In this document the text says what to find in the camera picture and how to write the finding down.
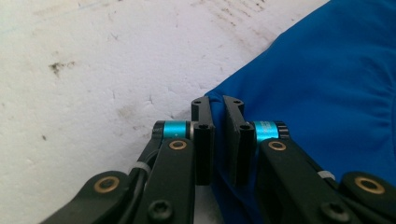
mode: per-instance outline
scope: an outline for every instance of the black cable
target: black cable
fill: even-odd
[[[142,162],[147,164],[152,169],[154,162],[157,158],[158,152],[159,149],[152,151],[150,154],[147,155],[147,157]],[[134,187],[134,194],[131,202],[126,205],[123,215],[119,220],[119,224],[131,223],[132,220],[130,219],[134,217],[134,214],[143,196],[146,182],[149,179],[149,173],[145,169],[138,167],[135,167],[131,170],[131,172],[129,173],[129,177],[134,176],[134,169],[139,169],[136,184]]]

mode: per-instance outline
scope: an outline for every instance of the blue nylon fabric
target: blue nylon fabric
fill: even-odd
[[[225,164],[222,95],[246,120],[282,120],[293,140],[339,181],[363,171],[396,186],[396,1],[332,0],[206,95],[216,125],[212,185],[225,223],[262,223],[250,183]]]

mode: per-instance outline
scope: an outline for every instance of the white surface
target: white surface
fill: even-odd
[[[156,120],[324,0],[0,0],[0,223],[38,223],[93,175],[127,172]],[[195,223],[221,222],[208,188]]]

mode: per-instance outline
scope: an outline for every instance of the stain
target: stain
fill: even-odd
[[[145,138],[145,139],[150,139],[150,138],[151,138],[151,133],[145,133],[145,134],[143,134],[143,138]]]
[[[72,68],[75,66],[75,62],[70,63],[53,63],[49,65],[49,69],[53,72],[56,77],[60,77],[61,70],[65,68]]]
[[[176,15],[176,28],[178,27],[178,16],[180,15],[178,9],[176,7],[174,7],[174,11],[175,11],[175,15]]]
[[[64,5],[55,5],[55,6],[46,7],[46,8],[40,9],[38,11],[35,11],[35,12],[33,12],[33,14],[37,15],[37,16],[47,17],[48,15],[59,14],[59,11],[62,8],[64,8]]]
[[[78,2],[78,6],[79,8],[84,8],[84,7],[88,7],[90,8],[92,11],[97,11],[98,9],[104,8],[104,7],[110,7],[115,3],[121,2],[122,0],[112,0],[112,1],[89,1],[86,4],[81,4],[80,2]]]
[[[32,37],[36,37],[36,36],[40,36],[40,35],[45,35],[45,33],[46,33],[45,30],[36,27],[36,28],[32,31],[31,34],[32,34]]]
[[[133,105],[126,105],[121,109],[117,110],[117,114],[121,119],[130,119],[135,114],[135,109]]]
[[[117,11],[107,13],[108,20],[113,22],[113,15],[117,14]]]
[[[78,0],[79,7],[92,7],[99,4],[99,1],[92,1],[92,0]]]
[[[248,53],[256,54],[258,43],[266,49],[276,36],[258,21],[266,8],[264,0],[201,0],[191,6],[204,7],[213,15],[212,22],[233,37],[239,43],[238,47]]]
[[[137,125],[137,126],[134,126],[134,127],[132,127],[135,131],[137,131],[137,130],[141,130],[141,129],[144,129],[144,128],[146,128],[146,126],[145,125]]]
[[[149,97],[148,97],[148,101],[149,101],[149,103],[150,103],[151,105],[153,105],[153,103],[152,103],[152,95],[151,95],[151,94],[150,94]]]
[[[108,37],[107,37],[107,41],[110,41],[111,39],[114,39],[115,41],[119,41],[119,36],[114,35],[113,33],[110,33],[110,35],[108,35]]]
[[[124,135],[124,133],[121,130],[114,131],[113,134],[116,135],[117,137],[121,137]]]

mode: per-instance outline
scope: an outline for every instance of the screw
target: screw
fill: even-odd
[[[320,211],[325,217],[336,223],[348,223],[350,221],[349,213],[339,203],[323,203],[320,206]]]
[[[108,188],[110,188],[111,186],[113,186],[114,185],[114,179],[105,179],[104,181],[102,181],[101,183],[100,183],[100,187],[102,188],[102,189],[108,189]]]
[[[166,223],[173,215],[172,204],[166,200],[158,200],[148,207],[148,218],[152,223]]]

